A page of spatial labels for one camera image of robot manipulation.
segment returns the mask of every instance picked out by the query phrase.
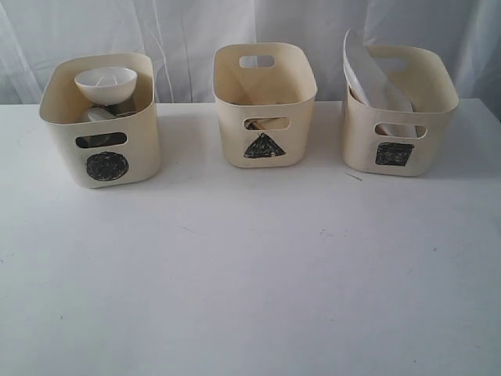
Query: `white tabletop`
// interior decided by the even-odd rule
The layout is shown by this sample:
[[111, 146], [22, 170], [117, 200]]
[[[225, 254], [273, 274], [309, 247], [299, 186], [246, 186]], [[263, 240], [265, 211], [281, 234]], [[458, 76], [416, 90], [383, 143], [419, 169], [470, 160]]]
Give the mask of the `white tabletop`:
[[480, 101], [419, 178], [345, 166], [339, 103], [289, 168], [227, 164], [213, 104], [158, 114], [161, 172], [88, 190], [38, 106], [0, 107], [0, 374], [501, 374], [501, 125]]

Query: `cream plastic bin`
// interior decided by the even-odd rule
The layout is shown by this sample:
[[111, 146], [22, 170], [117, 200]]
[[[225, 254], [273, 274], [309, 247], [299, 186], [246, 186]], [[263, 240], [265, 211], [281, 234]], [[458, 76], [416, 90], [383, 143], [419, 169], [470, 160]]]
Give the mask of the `cream plastic bin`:
[[[272, 56], [270, 67], [240, 59]], [[305, 154], [317, 86], [306, 55], [294, 45], [229, 45], [216, 52], [214, 96], [223, 153], [236, 167], [279, 167]]]
[[[111, 120], [78, 123], [92, 106], [74, 83], [74, 77], [98, 67], [127, 67], [137, 72], [132, 98], [137, 114]], [[97, 188], [133, 183], [154, 175], [160, 168], [157, 114], [153, 100], [153, 65], [138, 53], [90, 56], [59, 65], [50, 78], [40, 105], [40, 118], [71, 176], [81, 186]], [[77, 139], [120, 135], [119, 144], [81, 148]]]
[[[367, 47], [374, 58], [403, 60], [404, 69], [388, 73], [413, 104], [413, 113], [378, 110], [347, 93], [342, 154], [361, 172], [416, 176], [424, 173], [442, 144], [459, 98], [441, 59], [425, 49], [400, 45]], [[417, 138], [382, 136], [379, 124], [415, 125]]]

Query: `white curtain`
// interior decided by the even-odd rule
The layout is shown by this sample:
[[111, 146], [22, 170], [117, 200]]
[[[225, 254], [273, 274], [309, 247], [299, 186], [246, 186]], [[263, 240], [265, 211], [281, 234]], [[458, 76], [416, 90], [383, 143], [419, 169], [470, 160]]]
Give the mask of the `white curtain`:
[[319, 100], [344, 93], [348, 28], [368, 44], [436, 52], [463, 98], [501, 116], [501, 0], [1, 0], [0, 103], [38, 103], [64, 60], [150, 56], [159, 102], [210, 102], [214, 52], [289, 42], [308, 56]]

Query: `bin handle cutout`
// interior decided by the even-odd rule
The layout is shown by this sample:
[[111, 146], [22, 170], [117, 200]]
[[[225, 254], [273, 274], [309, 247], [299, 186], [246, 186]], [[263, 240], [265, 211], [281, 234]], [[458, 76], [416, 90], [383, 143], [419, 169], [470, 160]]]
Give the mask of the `bin handle cutout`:
[[271, 68], [275, 65], [275, 58], [271, 55], [248, 55], [239, 60], [240, 68]]
[[378, 136], [395, 138], [395, 136], [390, 136], [385, 131], [385, 129], [393, 128], [393, 127], [403, 127], [403, 128], [407, 128], [409, 131], [412, 131], [413, 128], [416, 129], [416, 131], [415, 131], [416, 136], [415, 137], [399, 136], [399, 137], [397, 137], [399, 139], [422, 139], [428, 132], [427, 128], [423, 127], [422, 125], [395, 124], [395, 123], [378, 123], [374, 127], [374, 132]]
[[249, 131], [282, 131], [290, 127], [288, 117], [251, 117], [243, 121], [243, 126]]
[[93, 149], [95, 147], [122, 145], [127, 142], [127, 135], [122, 132], [103, 133], [101, 135], [81, 136], [75, 139], [75, 143], [81, 149]]

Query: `white backdrop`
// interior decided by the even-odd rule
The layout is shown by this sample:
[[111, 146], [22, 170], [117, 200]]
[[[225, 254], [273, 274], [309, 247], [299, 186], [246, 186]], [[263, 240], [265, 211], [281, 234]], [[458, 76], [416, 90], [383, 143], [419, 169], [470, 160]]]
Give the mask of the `white backdrop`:
[[317, 99], [341, 99], [355, 28], [370, 44], [436, 52], [460, 96], [501, 117], [500, 17], [500, 0], [1, 0], [0, 103], [38, 103], [64, 60], [126, 51], [154, 61], [157, 101], [209, 102], [214, 52], [270, 41], [302, 47]]

